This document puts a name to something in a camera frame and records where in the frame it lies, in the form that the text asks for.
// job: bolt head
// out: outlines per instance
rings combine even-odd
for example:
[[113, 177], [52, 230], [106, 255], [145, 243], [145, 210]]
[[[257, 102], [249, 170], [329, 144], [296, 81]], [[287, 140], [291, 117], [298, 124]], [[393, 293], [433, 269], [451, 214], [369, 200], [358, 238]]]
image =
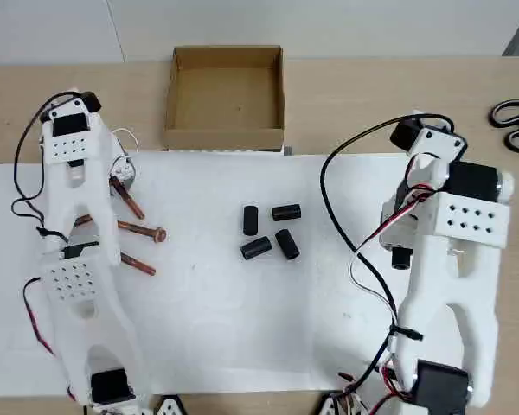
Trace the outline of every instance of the bolt head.
[[162, 227], [156, 229], [156, 234], [154, 235], [154, 242], [164, 242], [165, 238], [167, 238], [167, 232]]

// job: black cylinder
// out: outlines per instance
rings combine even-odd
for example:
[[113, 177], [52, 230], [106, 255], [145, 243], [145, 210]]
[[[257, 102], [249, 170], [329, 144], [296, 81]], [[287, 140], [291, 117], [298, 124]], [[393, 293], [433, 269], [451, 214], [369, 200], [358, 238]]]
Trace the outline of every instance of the black cylinder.
[[395, 270], [409, 270], [413, 249], [392, 248], [392, 267]]
[[278, 222], [279, 220], [299, 219], [302, 217], [302, 210], [300, 205], [286, 205], [277, 206], [271, 210], [273, 220]]
[[277, 238], [277, 242], [286, 259], [295, 259], [300, 254], [296, 242], [294, 242], [294, 238], [288, 229], [281, 229], [275, 233], [275, 238]]
[[247, 236], [258, 234], [258, 208], [255, 206], [244, 207], [244, 218], [242, 220], [242, 232]]
[[253, 257], [257, 257], [258, 255], [270, 250], [271, 242], [269, 242], [269, 238], [266, 236], [262, 236], [261, 238], [253, 240], [252, 242], [240, 247], [244, 259], [252, 259]]

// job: black wire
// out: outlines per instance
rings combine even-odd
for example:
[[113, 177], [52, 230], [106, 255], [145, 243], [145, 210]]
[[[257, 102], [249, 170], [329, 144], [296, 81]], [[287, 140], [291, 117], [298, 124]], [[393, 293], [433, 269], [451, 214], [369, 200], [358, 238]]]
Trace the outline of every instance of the black wire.
[[[33, 205], [31, 203], [31, 201], [33, 201], [34, 199], [36, 199], [38, 196], [41, 195], [42, 191], [44, 190], [44, 149], [41, 147], [41, 170], [42, 170], [42, 180], [41, 180], [41, 186], [39, 188], [39, 191], [32, 195], [32, 196], [26, 196], [21, 187], [19, 186], [19, 183], [17, 181], [17, 167], [18, 167], [18, 164], [19, 164], [19, 156], [21, 154], [21, 148], [23, 146], [23, 142], [25, 141], [25, 138], [27, 137], [27, 135], [29, 134], [29, 131], [30, 129], [32, 128], [32, 126], [35, 124], [35, 121], [39, 118], [39, 116], [41, 115], [41, 113], [46, 109], [46, 107], [52, 102], [54, 101], [55, 99], [58, 99], [58, 98], [61, 98], [61, 97], [65, 97], [65, 96], [69, 96], [69, 97], [74, 97], [74, 98], [79, 98], [80, 97], [80, 93], [77, 93], [75, 91], [64, 91], [62, 93], [57, 93], [55, 95], [52, 95], [50, 98], [48, 98], [44, 104], [41, 105], [41, 107], [38, 109], [38, 111], [35, 113], [35, 115], [33, 116], [33, 118], [29, 121], [29, 123], [27, 124], [27, 126], [25, 127], [25, 130], [23, 131], [23, 134], [21, 135], [21, 137], [19, 138], [19, 142], [17, 143], [17, 148], [16, 148], [16, 155], [14, 157], [14, 184], [16, 185], [16, 190], [17, 190], [17, 193], [21, 196], [19, 197], [18, 199], [15, 199], [12, 203], [11, 203], [11, 212], [16, 215], [16, 216], [19, 216], [19, 217], [23, 217], [23, 218], [35, 218], [39, 221], [40, 223], [40, 227], [41, 228], [44, 228], [44, 214], [42, 213], [41, 210], [37, 209], [35, 207], [35, 205]], [[16, 210], [15, 210], [15, 206], [17, 203], [21, 202], [21, 201], [24, 201], [27, 206], [35, 213], [35, 214], [20, 214], [18, 213]]]
[[[453, 133], [454, 130], [455, 130], [455, 125], [454, 125], [453, 121], [450, 118], [448, 118], [447, 116], [441, 115], [441, 114], [433, 114], [433, 113], [412, 114], [412, 115], [405, 115], [405, 116], [402, 116], [402, 117], [392, 118], [392, 119], [389, 119], [388, 121], [385, 121], [384, 123], [380, 123], [380, 124], [378, 124], [378, 125], [376, 125], [374, 127], [371, 127], [371, 128], [369, 128], [369, 129], [367, 129], [367, 130], [365, 130], [363, 132], [360, 132], [359, 134], [353, 136], [352, 138], [349, 138], [344, 143], [342, 143], [338, 147], [336, 147], [336, 149], [333, 150], [327, 156], [325, 162], [323, 163], [323, 167], [321, 168], [321, 173], [319, 175], [319, 185], [321, 187], [321, 196], [323, 197], [323, 201], [324, 201], [325, 207], [327, 208], [327, 212], [329, 214], [330, 220], [332, 221], [332, 224], [334, 225], [334, 227], [336, 228], [336, 230], [338, 231], [338, 233], [340, 234], [340, 236], [342, 237], [342, 239], [344, 240], [344, 242], [346, 243], [346, 245], [349, 247], [349, 249], [352, 252], [356, 252], [357, 251], [357, 247], [354, 245], [354, 243], [349, 238], [348, 234], [346, 234], [346, 232], [344, 231], [344, 229], [341, 227], [340, 223], [338, 222], [338, 219], [335, 216], [335, 212], [333, 211], [332, 206], [330, 205], [329, 196], [327, 195], [327, 189], [325, 187], [325, 177], [326, 177], [327, 168], [329, 167], [330, 162], [332, 161], [333, 158], [336, 157], [336, 155], [338, 155], [338, 153], [340, 153], [342, 150], [344, 150], [350, 144], [356, 142], [357, 140], [359, 140], [359, 139], [361, 139], [361, 138], [363, 138], [363, 137], [365, 137], [365, 136], [367, 136], [367, 135], [369, 135], [369, 134], [371, 134], [371, 133], [373, 133], [375, 131], [380, 130], [381, 128], [387, 127], [387, 126], [392, 125], [392, 124], [399, 123], [401, 121], [406, 121], [406, 120], [409, 120], [409, 119], [423, 119], [423, 118], [442, 119], [442, 120], [446, 121], [446, 123], [448, 123], [448, 125], [449, 125], [449, 132], [450, 133]], [[390, 307], [392, 308], [394, 313], [396, 313], [396, 302], [394, 301], [394, 296], [392, 295], [392, 292], [388, 288], [388, 285], [387, 285], [386, 281], [384, 280], [384, 278], [382, 277], [382, 275], [379, 273], [379, 271], [361, 253], [359, 253], [357, 255], [357, 257], [363, 262], [363, 264], [375, 276], [375, 278], [379, 282], [382, 290], [385, 293], [385, 296], [386, 296], [386, 298], [388, 300], [388, 303], [390, 304]], [[388, 344], [388, 336], [389, 336], [389, 334], [385, 338], [385, 340], [382, 343], [381, 347], [377, 351], [374, 359], [371, 361], [371, 363], [369, 364], [368, 368], [365, 370], [363, 375], [356, 382], [354, 382], [353, 384], [349, 385], [346, 388], [345, 392], [342, 393], [342, 396], [344, 394], [347, 394], [347, 393], [355, 392], [357, 390], [357, 388], [360, 387], [365, 382], [365, 380], [367, 380], [367, 378], [371, 375], [371, 373], [375, 370], [375, 367], [376, 367], [379, 359], [381, 358], [382, 354], [384, 353], [384, 349], [386, 348], [386, 346]]]

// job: white robotic arm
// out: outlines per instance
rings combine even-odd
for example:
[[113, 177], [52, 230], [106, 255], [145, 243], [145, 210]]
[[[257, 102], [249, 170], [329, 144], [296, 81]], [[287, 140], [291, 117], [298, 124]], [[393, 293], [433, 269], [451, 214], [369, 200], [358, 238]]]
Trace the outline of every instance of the white robotic arm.
[[[47, 209], [38, 228], [45, 237], [39, 276], [54, 328], [49, 351], [61, 361], [72, 398], [98, 412], [119, 412], [150, 393], [138, 338], [113, 281], [120, 250], [108, 180], [119, 174], [128, 184], [134, 169], [127, 174], [123, 159], [112, 172], [126, 154], [102, 121], [97, 97], [59, 95], [69, 94], [41, 115]], [[67, 238], [81, 214], [92, 216], [98, 238], [75, 244]]]
[[390, 342], [397, 379], [411, 405], [432, 415], [463, 412], [490, 398], [496, 348], [495, 298], [501, 250], [507, 242], [513, 178], [493, 167], [460, 161], [463, 138], [419, 121], [400, 123], [391, 137], [411, 156], [404, 180], [384, 204], [381, 221], [418, 195], [425, 201], [380, 236], [393, 267], [411, 264], [398, 326], [423, 333], [443, 306], [454, 311], [464, 343], [461, 369], [419, 360], [419, 340], [396, 334]]

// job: white wall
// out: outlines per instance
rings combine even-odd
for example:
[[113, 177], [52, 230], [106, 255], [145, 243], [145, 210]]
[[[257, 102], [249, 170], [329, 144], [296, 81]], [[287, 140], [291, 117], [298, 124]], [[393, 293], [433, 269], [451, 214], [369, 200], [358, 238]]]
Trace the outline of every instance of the white wall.
[[175, 45], [288, 56], [500, 55], [519, 0], [0, 0], [0, 63], [158, 60]]

